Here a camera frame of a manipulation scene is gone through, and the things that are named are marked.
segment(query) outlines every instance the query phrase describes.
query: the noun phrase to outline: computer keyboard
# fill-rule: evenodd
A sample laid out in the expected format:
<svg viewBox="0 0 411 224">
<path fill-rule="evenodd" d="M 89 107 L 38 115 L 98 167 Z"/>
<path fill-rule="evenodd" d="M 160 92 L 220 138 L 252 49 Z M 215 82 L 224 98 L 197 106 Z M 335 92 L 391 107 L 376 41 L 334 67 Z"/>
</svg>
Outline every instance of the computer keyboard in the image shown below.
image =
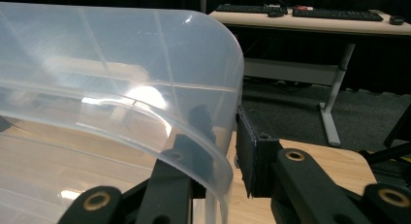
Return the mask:
<svg viewBox="0 0 411 224">
<path fill-rule="evenodd" d="M 248 5 L 220 5 L 215 10 L 216 12 L 226 13 L 250 13 L 250 14 L 268 14 L 273 12 L 281 12 L 288 14 L 287 8 L 271 7 L 271 6 L 248 6 Z"/>
<path fill-rule="evenodd" d="M 382 21 L 376 13 L 368 11 L 336 11 L 336 10 L 293 10 L 294 17 L 331 18 L 362 21 Z"/>
</svg>

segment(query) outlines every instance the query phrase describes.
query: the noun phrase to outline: gray carpet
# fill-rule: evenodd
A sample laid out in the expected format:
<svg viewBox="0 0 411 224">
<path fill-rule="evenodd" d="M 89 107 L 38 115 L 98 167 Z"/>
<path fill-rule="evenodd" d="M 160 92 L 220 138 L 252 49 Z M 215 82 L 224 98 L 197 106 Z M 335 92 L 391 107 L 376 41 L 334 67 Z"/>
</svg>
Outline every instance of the gray carpet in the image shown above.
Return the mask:
<svg viewBox="0 0 411 224">
<path fill-rule="evenodd" d="M 328 145 L 318 104 L 326 101 L 330 91 L 321 85 L 298 87 L 283 81 L 245 79 L 242 105 L 258 110 L 280 139 Z M 332 116 L 341 148 L 357 152 L 385 149 L 384 140 L 410 103 L 411 95 L 340 91 Z M 403 167 L 387 162 L 372 169 L 383 174 L 402 173 Z"/>
</svg>

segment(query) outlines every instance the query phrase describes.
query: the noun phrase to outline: translucent plastic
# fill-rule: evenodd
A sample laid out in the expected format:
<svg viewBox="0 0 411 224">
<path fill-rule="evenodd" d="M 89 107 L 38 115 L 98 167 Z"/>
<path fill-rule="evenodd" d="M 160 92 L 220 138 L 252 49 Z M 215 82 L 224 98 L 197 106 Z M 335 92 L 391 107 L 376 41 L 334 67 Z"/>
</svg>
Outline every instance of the translucent plastic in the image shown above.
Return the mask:
<svg viewBox="0 0 411 224">
<path fill-rule="evenodd" d="M 0 42 L 0 223 L 55 223 L 80 192 L 126 191 L 156 159 L 207 189 L 205 222 L 216 208 L 226 222 L 243 59 L 222 24 L 0 3 Z"/>
</svg>

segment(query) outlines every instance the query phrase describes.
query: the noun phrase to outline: cable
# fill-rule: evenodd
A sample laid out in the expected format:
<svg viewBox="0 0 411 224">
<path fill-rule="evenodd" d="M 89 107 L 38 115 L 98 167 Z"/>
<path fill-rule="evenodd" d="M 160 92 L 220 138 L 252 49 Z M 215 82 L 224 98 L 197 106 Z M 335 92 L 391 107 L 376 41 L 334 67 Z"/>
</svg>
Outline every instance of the cable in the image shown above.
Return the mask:
<svg viewBox="0 0 411 224">
<path fill-rule="evenodd" d="M 284 5 L 286 8 L 288 8 L 288 5 L 284 3 L 282 0 L 278 0 L 282 5 Z"/>
<path fill-rule="evenodd" d="M 257 40 L 254 41 L 253 45 L 251 45 L 251 47 L 249 47 L 245 52 L 243 52 L 242 55 L 245 55 L 245 53 L 247 53 L 249 50 L 255 47 L 255 45 L 257 44 L 258 41 L 260 41 L 260 39 L 261 39 L 261 36 L 259 36 Z"/>
<path fill-rule="evenodd" d="M 271 44 L 269 44 L 269 47 L 266 49 L 266 51 L 264 51 L 263 55 L 261 56 L 261 59 L 264 59 L 266 57 L 267 53 L 272 48 L 272 46 L 274 45 L 276 40 L 277 40 L 276 38 L 274 38 L 274 40 L 272 40 Z"/>
<path fill-rule="evenodd" d="M 274 88 L 289 92 L 289 93 L 295 93 L 298 92 L 300 90 L 302 90 L 304 87 L 303 86 L 290 86 L 287 83 L 281 82 L 281 80 L 271 80 L 271 79 L 263 79 L 263 78 L 256 78 L 256 77 L 248 77 L 248 76 L 244 76 L 243 77 L 243 83 L 242 83 L 242 87 L 247 87 L 249 85 L 253 85 L 253 84 L 257 84 L 257 85 L 269 85 L 272 86 Z"/>
</svg>

